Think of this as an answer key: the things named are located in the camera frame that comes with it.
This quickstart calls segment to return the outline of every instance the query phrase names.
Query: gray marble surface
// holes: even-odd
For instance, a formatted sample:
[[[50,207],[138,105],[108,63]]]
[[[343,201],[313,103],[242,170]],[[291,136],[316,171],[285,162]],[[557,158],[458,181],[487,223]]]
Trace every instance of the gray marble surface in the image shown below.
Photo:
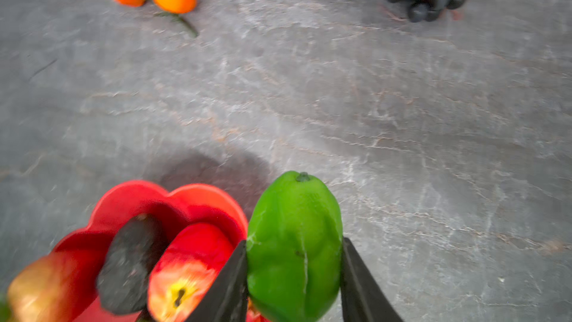
[[[572,320],[572,0],[201,0],[196,40],[156,12],[0,0],[1,289],[118,183],[251,214],[294,169],[406,321]]]

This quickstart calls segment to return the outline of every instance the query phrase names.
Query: apple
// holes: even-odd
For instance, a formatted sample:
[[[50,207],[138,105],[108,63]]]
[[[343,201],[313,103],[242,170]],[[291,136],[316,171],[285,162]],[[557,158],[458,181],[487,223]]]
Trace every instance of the apple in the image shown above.
[[[18,322],[70,322],[95,298],[104,253],[53,252],[28,265],[8,287],[12,319]]]
[[[186,227],[149,276],[147,308],[157,322],[184,322],[230,258],[233,246],[216,226]]]

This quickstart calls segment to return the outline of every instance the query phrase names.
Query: dark avocado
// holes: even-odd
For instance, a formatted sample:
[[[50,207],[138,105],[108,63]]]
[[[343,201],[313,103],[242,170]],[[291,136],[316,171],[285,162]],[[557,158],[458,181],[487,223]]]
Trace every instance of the dark avocado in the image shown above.
[[[149,274],[167,248],[161,223],[141,214],[115,235],[97,276],[101,306],[115,314],[141,311],[147,304]]]

